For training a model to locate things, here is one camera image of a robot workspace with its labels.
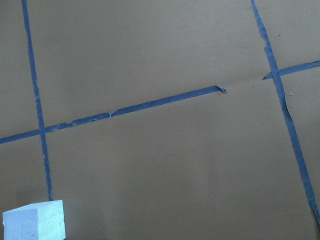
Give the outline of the light blue foam block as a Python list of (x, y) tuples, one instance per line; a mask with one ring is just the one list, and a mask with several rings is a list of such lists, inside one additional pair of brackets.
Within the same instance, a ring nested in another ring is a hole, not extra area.
[(62, 200), (32, 203), (2, 213), (5, 240), (66, 239)]

